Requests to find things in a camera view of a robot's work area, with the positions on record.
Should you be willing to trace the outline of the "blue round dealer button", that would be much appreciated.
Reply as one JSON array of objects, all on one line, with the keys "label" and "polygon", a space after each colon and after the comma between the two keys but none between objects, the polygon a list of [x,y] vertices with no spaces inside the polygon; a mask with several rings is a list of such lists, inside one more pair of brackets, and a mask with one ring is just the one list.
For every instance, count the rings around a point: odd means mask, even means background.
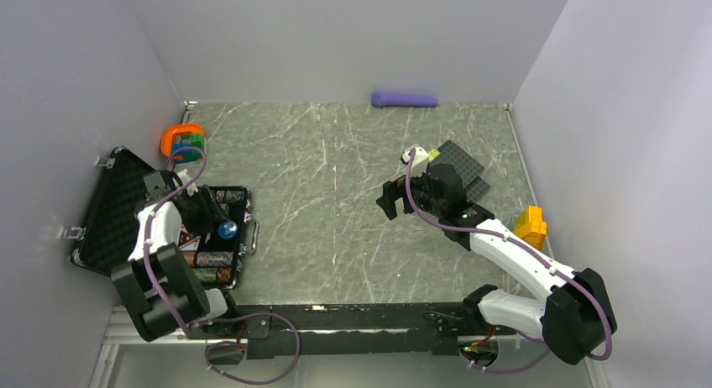
[{"label": "blue round dealer button", "polygon": [[217,234],[221,239],[230,240],[238,235],[239,227],[232,221],[225,221],[218,226]]}]

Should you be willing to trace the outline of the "brown red chip stack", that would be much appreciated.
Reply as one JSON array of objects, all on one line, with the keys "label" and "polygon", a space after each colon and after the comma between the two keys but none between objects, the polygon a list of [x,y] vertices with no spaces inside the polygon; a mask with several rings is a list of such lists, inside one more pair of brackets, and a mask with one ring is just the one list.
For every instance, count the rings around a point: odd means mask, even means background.
[{"label": "brown red chip stack", "polygon": [[191,267],[191,268],[196,268],[198,266],[197,264],[197,255],[198,253],[195,251],[184,251],[183,252],[183,257],[186,260],[186,263]]}]

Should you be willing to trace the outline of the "red triangle all-in marker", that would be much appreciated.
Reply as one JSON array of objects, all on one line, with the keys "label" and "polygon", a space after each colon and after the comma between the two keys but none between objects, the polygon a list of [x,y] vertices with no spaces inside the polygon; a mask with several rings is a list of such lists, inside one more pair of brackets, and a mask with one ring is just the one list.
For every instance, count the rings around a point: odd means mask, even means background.
[{"label": "red triangle all-in marker", "polygon": [[197,251],[201,238],[190,233],[181,232],[178,247],[181,251]]}]

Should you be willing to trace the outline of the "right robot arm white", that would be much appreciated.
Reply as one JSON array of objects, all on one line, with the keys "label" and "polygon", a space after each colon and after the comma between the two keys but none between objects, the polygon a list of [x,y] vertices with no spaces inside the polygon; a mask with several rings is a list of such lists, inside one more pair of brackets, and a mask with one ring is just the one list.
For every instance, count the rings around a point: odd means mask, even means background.
[{"label": "right robot arm white", "polygon": [[546,344],[567,364],[588,357],[607,360],[617,322],[602,276],[591,268],[575,270],[547,257],[515,236],[491,211],[468,199],[452,165],[434,165],[417,174],[387,181],[377,205],[386,217],[415,213],[454,243],[498,265],[532,295],[514,296],[492,285],[481,286],[463,301],[464,326],[485,333],[502,326]]}]

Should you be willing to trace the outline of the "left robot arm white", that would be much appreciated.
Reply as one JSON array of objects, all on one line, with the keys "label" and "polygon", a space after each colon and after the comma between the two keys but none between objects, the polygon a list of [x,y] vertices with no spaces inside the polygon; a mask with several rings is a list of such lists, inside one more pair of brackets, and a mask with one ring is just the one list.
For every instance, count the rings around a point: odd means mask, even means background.
[{"label": "left robot arm white", "polygon": [[111,280],[139,336],[152,342],[177,329],[207,323],[219,337],[233,336],[241,314],[223,291],[207,289],[179,247],[181,231],[196,236],[217,233],[233,239],[238,225],[207,186],[197,187],[171,170],[144,176],[144,206],[136,213],[136,243]]}]

